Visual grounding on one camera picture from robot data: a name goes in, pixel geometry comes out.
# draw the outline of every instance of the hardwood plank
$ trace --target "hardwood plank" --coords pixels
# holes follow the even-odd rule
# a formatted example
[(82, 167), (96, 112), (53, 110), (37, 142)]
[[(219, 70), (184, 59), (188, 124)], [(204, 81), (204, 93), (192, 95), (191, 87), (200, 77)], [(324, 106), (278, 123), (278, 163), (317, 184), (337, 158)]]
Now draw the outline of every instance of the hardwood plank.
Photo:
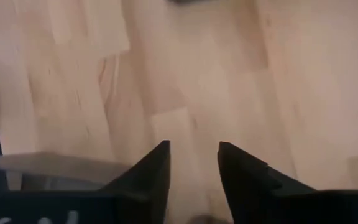
[(133, 164), (152, 149), (151, 125), (146, 116), (132, 49), (105, 58), (99, 66), (99, 84), (117, 160)]
[(0, 142), (4, 154), (38, 150), (34, 105), (15, 5), (0, 0)]
[(65, 94), (65, 83), (62, 82), (64, 79), (54, 49), (53, 35), (40, 25), (43, 18), (36, 11), (19, 14), (19, 19), (25, 74), (34, 104), (39, 150), (56, 149), (63, 141), (60, 115), (66, 108), (66, 101), (61, 97)]
[(65, 111), (65, 119), (70, 123), (64, 126), (67, 138), (75, 140), (67, 141), (71, 142), (68, 146), (70, 155), (115, 161), (96, 75), (94, 50), (86, 40), (79, 39), (58, 46), (57, 51), (67, 79), (65, 88), (72, 85), (71, 92), (66, 96), (70, 108)]
[(48, 0), (47, 2), (56, 44), (88, 34), (85, 9), (81, 0)]
[(90, 41), (99, 57), (129, 49), (121, 0), (83, 0)]

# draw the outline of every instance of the wooden floor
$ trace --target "wooden floor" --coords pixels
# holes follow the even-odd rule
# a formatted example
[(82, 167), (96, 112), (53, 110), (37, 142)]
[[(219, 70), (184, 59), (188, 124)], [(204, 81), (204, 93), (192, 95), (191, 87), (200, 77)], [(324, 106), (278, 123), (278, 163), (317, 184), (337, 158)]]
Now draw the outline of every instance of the wooden floor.
[(0, 0), (0, 138), (128, 164), (169, 139), (170, 223), (231, 219), (219, 141), (358, 187), (358, 1)]

